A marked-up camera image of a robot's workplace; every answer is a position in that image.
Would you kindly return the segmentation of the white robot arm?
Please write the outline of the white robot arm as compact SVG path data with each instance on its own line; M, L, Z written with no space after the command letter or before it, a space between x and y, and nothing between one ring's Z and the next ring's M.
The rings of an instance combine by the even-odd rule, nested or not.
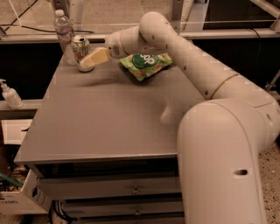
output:
M178 128L178 169L186 224L268 224L258 155L279 135L277 100L181 37L152 11L139 25L107 37L82 67L132 53L169 54L204 101Z

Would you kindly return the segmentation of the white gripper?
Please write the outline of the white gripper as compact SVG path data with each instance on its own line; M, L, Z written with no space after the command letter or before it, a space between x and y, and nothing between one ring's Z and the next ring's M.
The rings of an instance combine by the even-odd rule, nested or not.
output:
M80 61L80 66L82 68L94 67L95 65L107 62L110 56L115 59L124 58L126 52L123 50L121 34L120 31L109 34L105 38L105 46L108 49L105 47L96 48Z

